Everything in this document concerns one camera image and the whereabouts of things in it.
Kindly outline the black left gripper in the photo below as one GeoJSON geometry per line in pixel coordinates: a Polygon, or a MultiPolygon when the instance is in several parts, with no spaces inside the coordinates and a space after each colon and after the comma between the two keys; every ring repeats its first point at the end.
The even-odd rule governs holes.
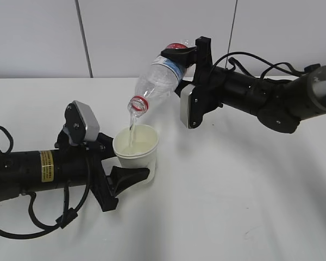
{"type": "Polygon", "coordinates": [[[68,136],[62,130],[55,143],[55,159],[58,164],[55,177],[60,182],[70,181],[72,186],[88,184],[103,212],[115,210],[118,204],[116,196],[146,180],[150,174],[146,167],[126,169],[113,166],[110,188],[102,160],[116,156],[112,146],[113,140],[112,137],[99,133],[94,142],[71,146],[68,136]]]}

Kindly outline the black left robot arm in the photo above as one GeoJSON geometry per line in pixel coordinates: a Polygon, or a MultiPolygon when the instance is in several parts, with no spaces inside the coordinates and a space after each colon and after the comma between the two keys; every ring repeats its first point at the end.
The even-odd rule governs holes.
{"type": "Polygon", "coordinates": [[[45,191],[70,186],[90,185],[103,212],[116,209],[117,196],[146,180],[146,167],[113,166],[106,175],[102,161],[115,157],[113,139],[100,133],[95,141],[77,146],[64,133],[58,136],[55,149],[4,153],[0,151],[0,202],[17,198],[26,191],[45,191]]]}

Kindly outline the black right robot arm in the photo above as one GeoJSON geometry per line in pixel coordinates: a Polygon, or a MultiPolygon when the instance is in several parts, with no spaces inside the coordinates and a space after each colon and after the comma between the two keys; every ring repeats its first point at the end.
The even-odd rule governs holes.
{"type": "Polygon", "coordinates": [[[175,89],[181,122],[189,129],[199,127],[205,114],[224,105],[286,134],[294,133],[301,121],[326,114],[326,65],[298,71],[287,62],[267,63],[267,70],[255,77],[235,59],[235,52],[223,56],[231,68],[219,67],[212,59],[211,39],[203,36],[193,47],[167,47],[161,55],[196,67],[193,79],[182,80],[175,89]]]}

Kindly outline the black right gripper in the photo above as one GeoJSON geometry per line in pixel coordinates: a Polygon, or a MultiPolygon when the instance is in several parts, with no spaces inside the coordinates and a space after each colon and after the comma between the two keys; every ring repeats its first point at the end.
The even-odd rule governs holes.
{"type": "Polygon", "coordinates": [[[190,48],[166,48],[161,51],[161,55],[183,67],[196,67],[193,78],[190,81],[182,80],[175,89],[178,97],[193,96],[193,90],[199,86],[206,94],[204,114],[224,106],[222,88],[225,73],[213,64],[210,38],[201,36],[195,40],[195,46],[190,48]]]}

